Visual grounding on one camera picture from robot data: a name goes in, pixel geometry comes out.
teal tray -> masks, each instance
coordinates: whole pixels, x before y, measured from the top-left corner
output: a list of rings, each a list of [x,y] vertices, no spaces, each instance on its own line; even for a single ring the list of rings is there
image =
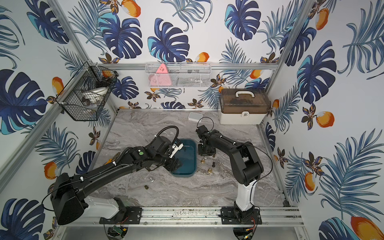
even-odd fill
[[[180,139],[184,147],[175,153],[182,166],[171,174],[175,177],[191,177],[197,169],[196,143],[191,139]]]

wire mesh basket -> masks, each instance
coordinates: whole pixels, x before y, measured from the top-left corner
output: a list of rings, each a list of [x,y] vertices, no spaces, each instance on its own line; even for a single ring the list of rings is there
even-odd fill
[[[89,66],[86,62],[80,70],[86,71],[68,96],[58,104],[75,121],[97,121],[119,75],[102,66]]]
[[[146,63],[145,67],[150,88],[207,88],[212,84],[211,72],[210,63]]]

black wire basket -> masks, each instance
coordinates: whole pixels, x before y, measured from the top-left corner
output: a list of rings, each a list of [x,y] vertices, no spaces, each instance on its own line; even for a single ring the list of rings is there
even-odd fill
[[[71,80],[80,70],[85,71],[76,86],[63,101],[57,103],[75,121],[97,121],[119,75],[116,71],[101,66],[89,66],[85,62]]]

storage box handle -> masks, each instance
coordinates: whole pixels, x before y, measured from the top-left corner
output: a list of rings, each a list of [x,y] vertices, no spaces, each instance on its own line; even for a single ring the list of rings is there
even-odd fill
[[[250,94],[250,95],[252,95],[253,98],[255,97],[255,95],[251,91],[237,91],[236,92],[236,97],[237,98],[239,97],[239,94]]]

white wire basket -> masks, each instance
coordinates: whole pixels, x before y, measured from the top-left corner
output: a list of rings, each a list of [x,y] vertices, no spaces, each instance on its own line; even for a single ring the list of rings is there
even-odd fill
[[[168,73],[156,73],[163,63],[146,63],[150,88],[207,88],[212,72],[211,63],[164,63]]]

